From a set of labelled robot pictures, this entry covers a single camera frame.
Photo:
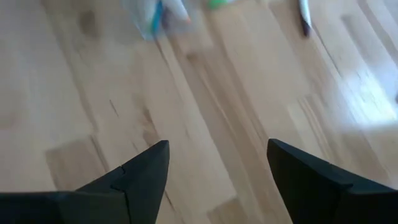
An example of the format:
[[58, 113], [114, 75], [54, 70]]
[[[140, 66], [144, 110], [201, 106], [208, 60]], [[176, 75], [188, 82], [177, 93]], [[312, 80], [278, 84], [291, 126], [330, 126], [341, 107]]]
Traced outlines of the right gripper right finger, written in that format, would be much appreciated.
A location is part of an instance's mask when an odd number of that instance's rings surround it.
[[293, 224], [398, 224], [398, 190], [278, 139], [267, 160]]

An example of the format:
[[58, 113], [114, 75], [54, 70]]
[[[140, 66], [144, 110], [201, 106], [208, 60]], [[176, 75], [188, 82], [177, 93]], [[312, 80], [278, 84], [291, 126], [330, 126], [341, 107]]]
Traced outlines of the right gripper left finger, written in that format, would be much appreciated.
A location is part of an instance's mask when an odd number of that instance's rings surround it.
[[155, 224], [169, 160], [161, 140], [74, 191], [0, 193], [0, 224]]

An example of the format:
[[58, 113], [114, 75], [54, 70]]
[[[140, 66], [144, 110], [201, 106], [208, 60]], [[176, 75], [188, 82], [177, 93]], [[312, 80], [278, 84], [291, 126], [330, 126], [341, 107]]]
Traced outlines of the blue and white toothbrush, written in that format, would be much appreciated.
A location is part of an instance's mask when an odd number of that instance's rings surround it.
[[163, 15], [163, 4], [161, 0], [157, 0], [156, 5], [155, 5], [155, 12], [152, 17], [152, 22], [150, 24], [150, 32], [153, 36], [157, 35], [159, 31], [159, 27], [161, 24], [162, 20], [162, 15]]

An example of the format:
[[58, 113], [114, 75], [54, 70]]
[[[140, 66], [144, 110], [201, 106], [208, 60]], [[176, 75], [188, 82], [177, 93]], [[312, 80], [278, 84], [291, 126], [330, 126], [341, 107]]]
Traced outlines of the orange and white toothbrush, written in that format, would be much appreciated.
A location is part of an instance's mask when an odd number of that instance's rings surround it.
[[182, 0], [165, 0], [165, 5], [177, 17], [177, 19], [180, 19], [181, 21], [185, 21], [187, 23], [191, 21]]

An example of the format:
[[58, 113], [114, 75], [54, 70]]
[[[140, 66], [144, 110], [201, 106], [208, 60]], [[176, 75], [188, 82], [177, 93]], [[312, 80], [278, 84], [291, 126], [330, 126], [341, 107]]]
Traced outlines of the green and white toothbrush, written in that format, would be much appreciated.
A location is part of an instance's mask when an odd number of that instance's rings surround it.
[[209, 9], [218, 9], [222, 6], [225, 6], [234, 0], [208, 0], [207, 6]]

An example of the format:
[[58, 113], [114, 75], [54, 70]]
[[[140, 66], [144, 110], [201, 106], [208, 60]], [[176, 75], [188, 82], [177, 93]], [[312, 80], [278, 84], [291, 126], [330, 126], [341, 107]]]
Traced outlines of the purple and white toothbrush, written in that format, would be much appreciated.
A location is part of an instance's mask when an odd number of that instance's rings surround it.
[[312, 21], [310, 17], [310, 7], [308, 0], [298, 0], [298, 8], [303, 29], [303, 35], [305, 37], [309, 37], [312, 29]]

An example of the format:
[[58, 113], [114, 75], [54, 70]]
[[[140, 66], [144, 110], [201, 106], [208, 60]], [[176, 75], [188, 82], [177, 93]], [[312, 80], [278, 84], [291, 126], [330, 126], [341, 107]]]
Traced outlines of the clear acrylic organizer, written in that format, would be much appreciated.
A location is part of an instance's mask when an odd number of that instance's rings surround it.
[[165, 35], [182, 34], [194, 29], [197, 24], [198, 7], [193, 0], [182, 0], [191, 19], [189, 23], [177, 19], [165, 5], [165, 0], [161, 1], [164, 7], [162, 20], [157, 35], [153, 36], [150, 32], [150, 24], [157, 0], [121, 0], [123, 8], [127, 10], [143, 39], [154, 40]]

